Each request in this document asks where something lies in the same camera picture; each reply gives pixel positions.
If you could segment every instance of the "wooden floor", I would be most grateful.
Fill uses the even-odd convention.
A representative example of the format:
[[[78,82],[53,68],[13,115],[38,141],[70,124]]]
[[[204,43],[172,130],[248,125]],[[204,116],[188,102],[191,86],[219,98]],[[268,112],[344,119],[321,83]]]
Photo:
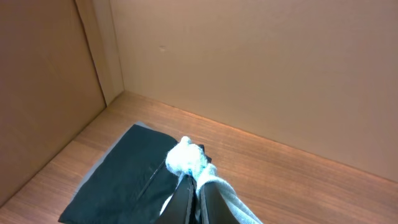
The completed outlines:
[[[204,144],[265,223],[398,223],[398,184],[123,93],[0,209],[0,223],[56,223],[84,174],[136,121]]]

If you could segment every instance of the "gray fabric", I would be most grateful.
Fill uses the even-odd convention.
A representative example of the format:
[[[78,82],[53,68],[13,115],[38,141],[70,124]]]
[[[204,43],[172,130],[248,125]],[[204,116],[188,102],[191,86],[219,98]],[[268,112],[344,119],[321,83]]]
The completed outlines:
[[[138,121],[136,123],[136,125],[139,125],[141,127],[147,128],[147,129],[151,129],[150,127],[148,127],[146,124],[144,124],[141,121]],[[87,182],[87,180],[91,177],[91,175],[93,175],[94,171],[102,164],[102,162],[104,161],[105,157],[112,151],[112,149],[115,147],[115,145],[120,141],[120,139],[124,136],[124,134],[129,130],[130,128],[127,128],[127,130],[119,137],[118,140],[116,140],[111,147],[109,147],[109,149],[103,154],[103,156],[98,159],[98,161],[93,165],[93,167],[86,173],[86,175],[83,177],[83,179],[81,180],[81,182],[79,183],[78,187],[76,188],[75,192],[72,195],[72,198],[70,199],[70,201],[72,201],[77,192],[80,190],[81,186],[83,186],[83,184],[85,184],[85,182]]]

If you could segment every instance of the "white cloth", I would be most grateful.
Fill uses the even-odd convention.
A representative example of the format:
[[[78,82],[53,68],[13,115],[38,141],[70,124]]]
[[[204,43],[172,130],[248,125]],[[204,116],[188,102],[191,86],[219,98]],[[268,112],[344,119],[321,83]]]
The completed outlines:
[[[184,136],[166,158],[167,169],[179,176],[178,183],[185,174],[191,175],[197,182],[196,195],[200,198],[200,189],[205,183],[216,182],[221,196],[224,198],[229,210],[239,223],[261,223],[261,221],[238,198],[236,192],[227,181],[217,176],[217,168],[207,162],[205,153],[191,139]],[[171,196],[165,201],[162,211]]]

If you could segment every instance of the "wall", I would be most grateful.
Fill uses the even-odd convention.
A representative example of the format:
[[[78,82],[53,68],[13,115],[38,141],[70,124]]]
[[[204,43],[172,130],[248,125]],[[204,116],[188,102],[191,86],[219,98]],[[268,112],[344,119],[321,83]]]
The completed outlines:
[[[398,180],[398,2],[111,1],[125,89]]]
[[[73,0],[0,3],[0,205],[104,108]]]

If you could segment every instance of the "black cloth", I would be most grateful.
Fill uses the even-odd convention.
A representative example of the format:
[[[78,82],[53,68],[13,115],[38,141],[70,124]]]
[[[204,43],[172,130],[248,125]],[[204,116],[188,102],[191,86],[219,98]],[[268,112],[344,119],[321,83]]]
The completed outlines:
[[[134,125],[61,214],[69,224],[153,223],[178,178],[164,165],[177,141]]]

